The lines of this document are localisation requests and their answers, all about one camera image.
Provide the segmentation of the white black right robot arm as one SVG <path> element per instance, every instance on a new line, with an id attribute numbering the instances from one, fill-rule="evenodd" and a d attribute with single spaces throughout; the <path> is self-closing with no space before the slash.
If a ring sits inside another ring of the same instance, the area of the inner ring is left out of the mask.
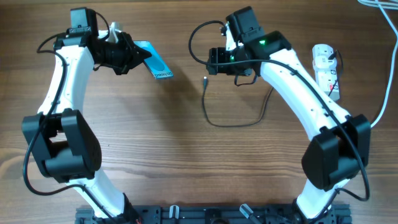
<path id="1" fill-rule="evenodd" d="M 369 185 L 370 122 L 361 114 L 350 115 L 327 96 L 302 66 L 291 43 L 279 31 L 265 32 L 251 7 L 228 15 L 221 33 L 226 45 L 209 51 L 208 72 L 242 76 L 254 72 L 279 93 L 301 122 L 310 143 L 302 157 L 307 181 L 295 200 L 295 219 L 319 222 L 351 179 L 361 174 L 364 185 Z"/>

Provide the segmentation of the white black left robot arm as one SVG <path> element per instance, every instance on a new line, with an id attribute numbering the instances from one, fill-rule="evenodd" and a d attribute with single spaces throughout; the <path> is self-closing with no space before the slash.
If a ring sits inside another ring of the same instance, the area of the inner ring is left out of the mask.
<path id="1" fill-rule="evenodd" d="M 52 81 L 37 114 L 26 116 L 22 132 L 41 174 L 76 190 L 92 207 L 98 223 L 139 223 L 127 196 L 101 168 L 101 146 L 82 115 L 90 74 L 100 67 L 124 75 L 151 56 L 123 31 L 98 29 L 100 14 L 87 7 L 70 11 L 71 26 L 51 36 L 55 56 Z"/>

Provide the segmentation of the teal screen smartphone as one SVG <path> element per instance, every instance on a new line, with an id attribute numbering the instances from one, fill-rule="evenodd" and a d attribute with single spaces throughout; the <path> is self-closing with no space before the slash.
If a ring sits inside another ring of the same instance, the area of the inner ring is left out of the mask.
<path id="1" fill-rule="evenodd" d="M 149 58 L 144 60 L 145 66 L 153 74 L 156 80 L 163 80 L 167 78 L 172 78 L 174 76 L 173 72 L 169 69 L 167 64 L 163 61 L 162 57 L 158 54 L 156 49 L 147 40 L 135 40 L 134 43 L 151 53 Z"/>

